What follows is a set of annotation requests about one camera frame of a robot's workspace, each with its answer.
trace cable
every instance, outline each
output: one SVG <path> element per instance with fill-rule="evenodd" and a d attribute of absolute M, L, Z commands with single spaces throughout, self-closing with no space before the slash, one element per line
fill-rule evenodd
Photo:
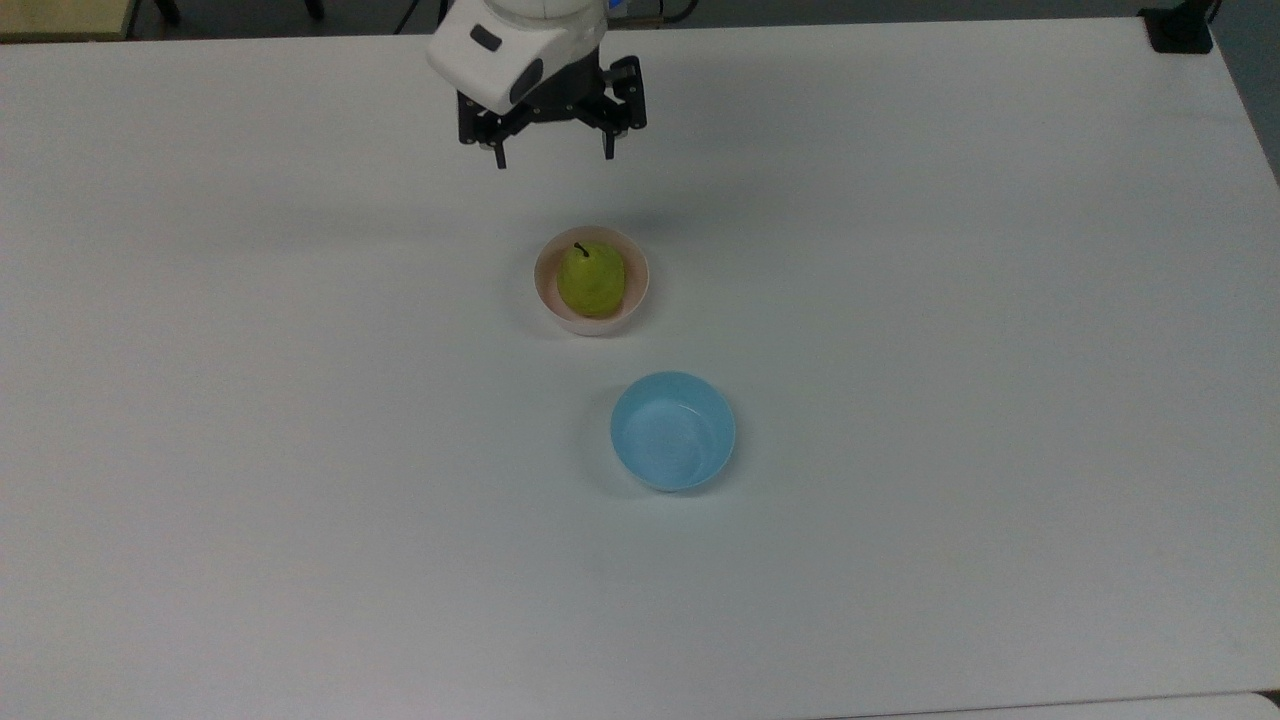
<path fill-rule="evenodd" d="M 404 29 L 404 23 L 408 22 L 408 19 L 413 15 L 413 10 L 416 9 L 417 9 L 417 0 L 413 0 L 412 3 L 408 4 L 408 10 L 404 10 L 404 17 L 401 18 L 401 24 L 396 26 L 396 32 L 393 32 L 392 35 L 399 35 L 401 31 Z"/>
<path fill-rule="evenodd" d="M 669 18 L 662 18 L 662 22 L 666 23 L 666 24 L 676 24 L 676 23 L 678 23 L 678 22 L 689 18 L 689 15 L 692 15 L 694 14 L 694 8 L 696 8 L 696 6 L 698 6 L 698 0 L 689 0 L 689 5 L 685 5 L 684 10 L 676 13 L 675 15 L 672 15 Z"/>

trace pink bowl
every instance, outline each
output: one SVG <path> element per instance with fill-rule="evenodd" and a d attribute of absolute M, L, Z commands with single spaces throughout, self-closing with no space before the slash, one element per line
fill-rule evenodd
<path fill-rule="evenodd" d="M 561 258 L 570 247 L 573 247 L 575 242 L 603 242 L 622 255 L 626 288 L 622 291 L 622 304 L 613 314 L 604 318 L 588 318 L 570 310 L 561 300 L 559 290 L 556 288 L 556 273 L 559 270 Z M 550 310 L 559 327 L 571 333 L 585 336 L 609 334 L 626 324 L 635 309 L 640 306 L 645 293 L 649 292 L 649 263 L 630 237 L 609 228 L 585 225 L 559 233 L 543 247 L 538 255 L 538 263 L 534 264 L 534 284 L 538 287 L 538 297 Z"/>

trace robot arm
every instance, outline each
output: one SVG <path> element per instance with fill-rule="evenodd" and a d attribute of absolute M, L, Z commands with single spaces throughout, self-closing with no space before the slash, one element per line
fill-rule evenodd
<path fill-rule="evenodd" d="M 457 0 L 426 56 L 458 90 L 458 140 L 494 150 L 504 168 L 508 137 L 576 119 L 603 133 L 612 158 L 614 140 L 646 118 L 640 60 L 599 67 L 609 1 Z"/>
<path fill-rule="evenodd" d="M 607 27 L 605 0 L 457 0 L 426 59 L 460 92 L 506 114 L 599 47 Z"/>

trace pear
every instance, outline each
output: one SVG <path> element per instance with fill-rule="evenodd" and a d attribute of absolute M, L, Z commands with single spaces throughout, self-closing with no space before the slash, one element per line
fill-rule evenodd
<path fill-rule="evenodd" d="M 579 315 L 609 315 L 622 304 L 626 288 L 622 255 L 600 242 L 575 242 L 561 258 L 556 288 L 564 305 Z"/>

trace floor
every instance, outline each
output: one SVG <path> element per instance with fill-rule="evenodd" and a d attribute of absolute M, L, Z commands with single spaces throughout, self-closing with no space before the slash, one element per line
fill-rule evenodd
<path fill-rule="evenodd" d="M 140 0 L 133 36 L 140 40 L 389 35 L 412 0 L 324 0 L 326 17 L 312 20 L 302 0 L 175 0 L 182 23 L 168 27 L 151 0 Z M 685 0 L 672 0 L 667 14 Z M 650 14 L 658 0 L 630 0 L 630 14 Z M 1172 0 L 703 0 L 684 27 L 881 23 L 1006 18 L 1133 17 Z M 435 27 L 438 0 L 420 3 L 406 33 Z M 1213 23 L 1244 105 L 1280 177 L 1280 1 L 1231 0 Z"/>

